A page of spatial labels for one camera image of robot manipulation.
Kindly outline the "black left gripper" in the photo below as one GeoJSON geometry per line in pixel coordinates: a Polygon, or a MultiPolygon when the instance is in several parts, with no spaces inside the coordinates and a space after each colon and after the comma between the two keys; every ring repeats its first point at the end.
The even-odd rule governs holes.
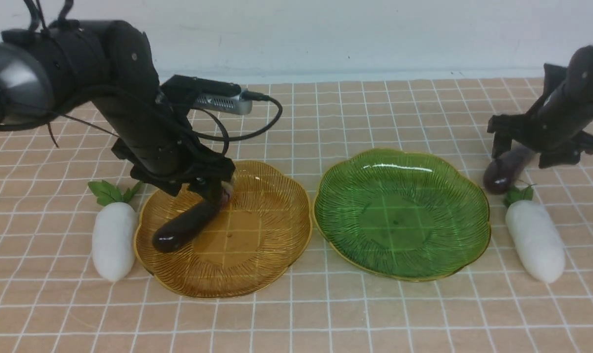
{"type": "Polygon", "coordinates": [[[112,147],[118,159],[132,163],[130,176],[166,194],[177,196],[184,185],[189,192],[208,202],[221,202],[228,196],[228,182],[235,173],[234,162],[201,148],[193,153],[182,144],[169,147],[128,147],[121,138],[112,147]]]}

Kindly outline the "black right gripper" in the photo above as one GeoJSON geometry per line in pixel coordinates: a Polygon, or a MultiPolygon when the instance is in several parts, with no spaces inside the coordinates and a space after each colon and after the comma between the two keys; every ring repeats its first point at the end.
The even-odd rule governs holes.
{"type": "Polygon", "coordinates": [[[539,168],[577,165],[581,152],[593,154],[593,135],[584,132],[593,118],[570,115],[494,115],[487,132],[493,134],[491,156],[509,152],[512,142],[538,152],[539,168]]]}

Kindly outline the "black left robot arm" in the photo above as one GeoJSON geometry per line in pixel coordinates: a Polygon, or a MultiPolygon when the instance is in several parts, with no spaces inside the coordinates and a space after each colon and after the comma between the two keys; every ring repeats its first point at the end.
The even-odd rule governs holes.
{"type": "Polygon", "coordinates": [[[117,133],[130,175],[171,196],[182,186],[217,202],[233,161],[202,145],[187,114],[227,83],[175,75],[161,83],[145,33],[127,22],[55,22],[45,33],[5,30],[0,42],[0,132],[36,129],[92,103],[117,133]]]}

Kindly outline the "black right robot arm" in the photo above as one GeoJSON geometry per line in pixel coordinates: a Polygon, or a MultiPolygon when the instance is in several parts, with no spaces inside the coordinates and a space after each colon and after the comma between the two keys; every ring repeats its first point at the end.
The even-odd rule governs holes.
{"type": "Polygon", "coordinates": [[[492,157],[513,142],[539,154],[539,168],[576,165],[582,153],[593,154],[593,45],[576,50],[567,67],[544,65],[543,92],[524,114],[494,115],[492,157]]]}

